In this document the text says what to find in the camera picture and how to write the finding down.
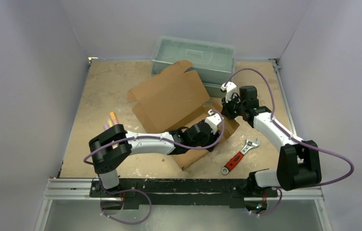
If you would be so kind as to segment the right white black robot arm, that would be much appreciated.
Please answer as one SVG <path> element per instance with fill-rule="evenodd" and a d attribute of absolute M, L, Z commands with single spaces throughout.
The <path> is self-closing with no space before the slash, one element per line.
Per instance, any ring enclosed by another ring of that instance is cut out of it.
<path fill-rule="evenodd" d="M 254 86 L 238 88 L 234 83 L 222 85 L 222 115 L 228 119 L 242 117 L 252 128 L 258 130 L 279 151 L 276 169 L 251 172 L 247 190 L 258 196 L 265 188 L 279 187 L 285 191 L 313 187 L 322 180 L 317 144 L 304 141 L 291 133 L 266 106 L 260 106 Z"/>

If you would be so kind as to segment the brown cardboard box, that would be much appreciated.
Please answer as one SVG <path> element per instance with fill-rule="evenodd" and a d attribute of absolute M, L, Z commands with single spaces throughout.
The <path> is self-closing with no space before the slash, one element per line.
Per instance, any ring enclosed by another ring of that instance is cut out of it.
<path fill-rule="evenodd" d="M 208 111 L 222 106 L 210 97 L 192 63 L 180 60 L 133 87 L 127 100 L 135 103 L 132 112 L 147 133 L 162 133 L 191 127 L 204 120 Z"/>

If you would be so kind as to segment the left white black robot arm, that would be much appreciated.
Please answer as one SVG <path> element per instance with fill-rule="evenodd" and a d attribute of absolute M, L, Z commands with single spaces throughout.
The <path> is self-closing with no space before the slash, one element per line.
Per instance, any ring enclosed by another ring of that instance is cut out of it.
<path fill-rule="evenodd" d="M 211 152 L 223 134 L 223 129 L 211 128 L 203 120 L 189 128 L 181 127 L 160 134 L 135 133 L 118 124 L 89 141 L 90 164 L 100 178 L 101 190 L 114 197 L 120 192 L 117 168 L 128 156 L 149 153 L 179 155 L 190 150 Z"/>

